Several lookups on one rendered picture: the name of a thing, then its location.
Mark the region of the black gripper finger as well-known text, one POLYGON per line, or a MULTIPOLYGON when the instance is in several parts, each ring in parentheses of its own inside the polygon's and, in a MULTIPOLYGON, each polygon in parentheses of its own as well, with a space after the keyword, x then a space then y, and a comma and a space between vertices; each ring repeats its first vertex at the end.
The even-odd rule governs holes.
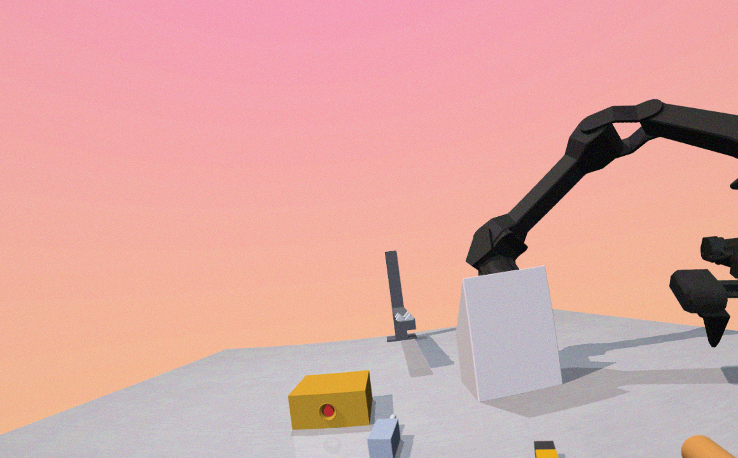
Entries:
POLYGON ((719 311, 717 314, 697 315, 703 318, 704 325, 706 325, 707 341, 709 341, 711 347, 716 347, 723 337, 730 315, 728 315, 726 309, 719 311))

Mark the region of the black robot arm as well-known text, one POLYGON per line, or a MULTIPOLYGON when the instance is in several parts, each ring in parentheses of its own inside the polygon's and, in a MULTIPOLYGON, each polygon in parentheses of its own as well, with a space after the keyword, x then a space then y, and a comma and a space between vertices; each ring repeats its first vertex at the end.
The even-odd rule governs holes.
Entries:
MULTIPOLYGON (((466 263, 478 276, 520 270, 515 264, 528 246, 528 232, 585 174, 635 153, 647 141, 670 139, 738 159, 738 115, 666 104, 651 99, 634 106, 611 106, 585 117, 569 136, 564 156, 508 214, 486 221, 473 235, 466 263), (613 123, 641 123, 621 139, 613 123)), ((703 237, 702 259, 730 267, 738 278, 738 238, 703 237)))

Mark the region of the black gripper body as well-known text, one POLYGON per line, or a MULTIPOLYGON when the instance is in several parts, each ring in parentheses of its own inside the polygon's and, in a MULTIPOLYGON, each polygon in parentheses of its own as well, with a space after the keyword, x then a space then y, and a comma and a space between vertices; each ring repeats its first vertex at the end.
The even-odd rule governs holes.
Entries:
POLYGON ((684 311, 717 314, 727 307, 727 298, 738 298, 738 278, 715 278, 708 269, 677 270, 669 283, 684 311))

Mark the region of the yellow square bar with black tip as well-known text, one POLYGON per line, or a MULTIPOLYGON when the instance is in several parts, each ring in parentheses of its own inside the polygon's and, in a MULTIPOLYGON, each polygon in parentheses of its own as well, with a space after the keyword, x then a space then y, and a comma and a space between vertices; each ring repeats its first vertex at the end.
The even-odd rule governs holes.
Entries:
POLYGON ((536 458, 558 458, 554 441, 534 441, 536 458))

